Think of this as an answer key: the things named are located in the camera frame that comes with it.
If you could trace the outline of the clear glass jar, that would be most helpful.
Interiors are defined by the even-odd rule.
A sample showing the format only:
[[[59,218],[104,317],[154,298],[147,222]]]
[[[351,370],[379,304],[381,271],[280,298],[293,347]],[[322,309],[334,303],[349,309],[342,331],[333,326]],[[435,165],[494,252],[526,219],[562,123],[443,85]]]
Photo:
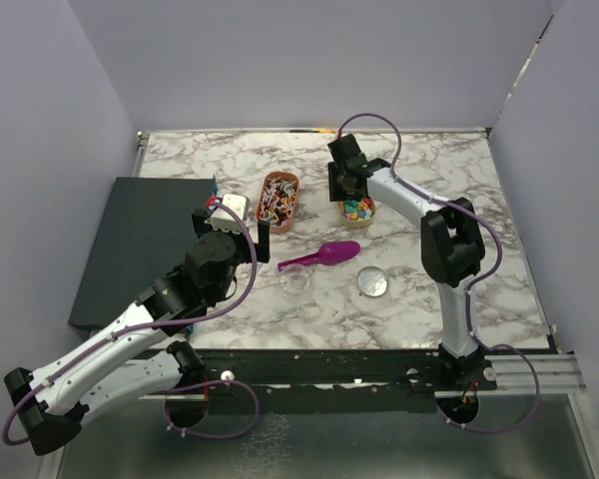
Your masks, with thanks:
[[[312,272],[307,266],[291,264],[280,271],[280,287],[288,295],[302,295],[310,291]]]

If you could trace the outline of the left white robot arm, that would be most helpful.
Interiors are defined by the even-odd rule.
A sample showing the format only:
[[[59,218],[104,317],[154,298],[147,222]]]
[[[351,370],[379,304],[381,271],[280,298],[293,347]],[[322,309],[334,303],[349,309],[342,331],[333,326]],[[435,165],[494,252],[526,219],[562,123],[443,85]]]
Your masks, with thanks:
[[[9,446],[13,421],[26,432],[23,442],[44,456],[63,448],[82,427],[101,413],[152,393],[207,391],[221,384],[238,385],[229,372],[208,374],[195,350],[173,335],[190,325],[221,317],[240,305],[247,290],[229,306],[236,269],[269,261],[270,227],[258,223],[253,238],[241,216],[219,201],[217,212],[230,216],[233,231],[212,226],[211,214],[192,215],[196,241],[184,261],[143,290],[107,327],[63,357],[33,371],[18,367],[4,378],[13,402],[2,430]]]

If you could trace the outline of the pink tray of lollipops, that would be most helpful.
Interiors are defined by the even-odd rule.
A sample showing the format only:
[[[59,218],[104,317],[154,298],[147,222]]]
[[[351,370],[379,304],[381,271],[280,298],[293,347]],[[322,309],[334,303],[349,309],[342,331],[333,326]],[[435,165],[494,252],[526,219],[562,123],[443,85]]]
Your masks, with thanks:
[[[286,233],[295,219],[299,192],[296,175],[281,171],[267,174],[256,206],[256,220],[267,223],[272,234]]]

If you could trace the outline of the purple plastic scoop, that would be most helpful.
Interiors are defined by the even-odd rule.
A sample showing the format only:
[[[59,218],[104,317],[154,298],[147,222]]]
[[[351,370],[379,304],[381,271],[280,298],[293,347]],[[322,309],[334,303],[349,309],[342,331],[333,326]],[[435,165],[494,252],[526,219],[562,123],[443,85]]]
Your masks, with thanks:
[[[354,258],[360,253],[360,250],[360,244],[354,240],[327,241],[314,253],[280,262],[278,264],[278,271],[282,271],[292,265],[338,264]]]

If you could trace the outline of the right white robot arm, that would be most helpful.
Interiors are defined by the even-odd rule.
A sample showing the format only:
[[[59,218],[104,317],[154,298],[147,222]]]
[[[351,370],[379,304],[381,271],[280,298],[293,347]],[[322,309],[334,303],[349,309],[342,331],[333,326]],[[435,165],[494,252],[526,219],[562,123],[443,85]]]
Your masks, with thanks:
[[[409,183],[383,159],[368,160],[352,135],[327,145],[329,199],[370,198],[419,225],[420,258],[437,284],[442,338],[436,373],[448,389],[460,390],[484,366],[484,348],[474,332],[470,290],[481,270],[485,246],[472,203],[451,201]]]

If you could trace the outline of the tan tray of star candies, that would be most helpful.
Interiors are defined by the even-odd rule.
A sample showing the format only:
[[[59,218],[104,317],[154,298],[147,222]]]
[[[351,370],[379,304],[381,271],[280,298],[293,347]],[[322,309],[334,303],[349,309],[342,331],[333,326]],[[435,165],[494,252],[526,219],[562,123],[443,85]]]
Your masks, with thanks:
[[[338,202],[336,206],[340,221],[346,228],[365,228],[375,217],[375,204],[371,198],[346,200]]]

